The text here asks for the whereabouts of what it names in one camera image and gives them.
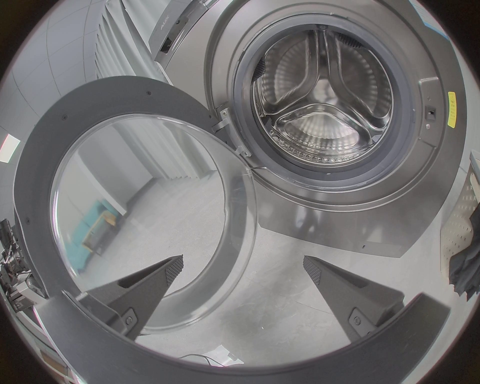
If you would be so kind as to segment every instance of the gray floor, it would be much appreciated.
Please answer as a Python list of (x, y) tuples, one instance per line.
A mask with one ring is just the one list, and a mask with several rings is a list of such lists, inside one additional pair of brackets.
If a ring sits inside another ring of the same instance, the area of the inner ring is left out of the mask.
[[(405, 303), (426, 292), (456, 308), (449, 320), (453, 335), (472, 303), (459, 298), (440, 273), (439, 233), (464, 180), (465, 173), (460, 170), (442, 212), (400, 259), (332, 249), (258, 228), (247, 269), (218, 309), (193, 325), (140, 336), (137, 342), (175, 357), (208, 355), (223, 346), (233, 360), (250, 366), (305, 360), (349, 344), (303, 270), (305, 254), (399, 289), (405, 293)], [(90, 261), (78, 284), (92, 288), (166, 257), (184, 254), (185, 269), (170, 292), (179, 289), (210, 260), (223, 220), (223, 192), (217, 174), (202, 180), (158, 181), (132, 207), (111, 246)]]

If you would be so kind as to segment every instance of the pegboard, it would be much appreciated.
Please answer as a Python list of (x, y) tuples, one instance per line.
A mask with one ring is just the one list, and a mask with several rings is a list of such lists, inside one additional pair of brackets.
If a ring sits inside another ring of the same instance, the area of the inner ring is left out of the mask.
[(440, 269), (442, 275), (447, 279), (452, 256), (463, 251), (472, 243), (473, 230), (470, 216), (478, 206), (472, 184), (478, 186), (473, 167), (470, 165), (460, 197), (452, 214), (440, 231)]

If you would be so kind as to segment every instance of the cable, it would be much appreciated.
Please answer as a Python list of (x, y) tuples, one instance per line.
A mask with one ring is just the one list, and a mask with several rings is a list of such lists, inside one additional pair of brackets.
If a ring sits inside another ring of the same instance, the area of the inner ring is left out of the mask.
[(225, 367), (225, 365), (223, 365), (223, 364), (219, 363), (218, 361), (216, 361), (216, 360), (212, 359), (211, 357), (204, 356), (204, 355), (199, 355), (199, 354), (197, 354), (197, 353), (189, 353), (188, 355), (185, 355), (185, 356), (179, 357), (179, 359), (183, 359), (183, 358), (185, 358), (185, 357), (189, 357), (189, 356), (198, 356), (198, 357), (203, 357), (204, 359), (206, 359), (206, 360), (207, 360), (207, 363), (208, 363), (208, 365), (210, 365), (210, 366), (212, 366), (212, 364), (210, 364), (210, 360), (211, 360), (211, 361), (213, 361), (215, 364), (218, 364), (218, 365), (220, 365), (220, 366), (222, 366), (222, 367)]

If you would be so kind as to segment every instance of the brand logo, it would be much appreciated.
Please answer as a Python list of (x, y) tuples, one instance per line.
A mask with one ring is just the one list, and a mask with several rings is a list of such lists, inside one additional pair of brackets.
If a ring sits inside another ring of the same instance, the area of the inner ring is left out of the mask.
[(167, 23), (168, 19), (170, 18), (170, 15), (168, 15), (165, 20), (163, 21), (163, 24), (162, 26), (160, 27), (160, 31), (163, 29), (163, 27), (165, 26), (165, 24)]

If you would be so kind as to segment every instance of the door hinge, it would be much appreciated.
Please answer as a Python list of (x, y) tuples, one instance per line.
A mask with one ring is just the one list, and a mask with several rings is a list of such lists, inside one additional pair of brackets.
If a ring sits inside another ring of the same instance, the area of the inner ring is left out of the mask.
[(225, 108), (220, 111), (219, 113), (221, 121), (220, 123), (214, 125), (213, 128), (213, 133), (216, 134), (222, 129), (225, 129), (227, 131), (228, 136), (232, 140), (233, 146), (235, 153), (237, 155), (240, 155), (242, 157), (250, 157), (252, 156), (251, 152), (247, 149), (245, 144), (243, 143), (242, 139), (240, 138), (240, 135), (238, 132), (235, 130), (233, 127), (231, 117), (230, 117), (230, 112), (228, 111), (228, 108)]

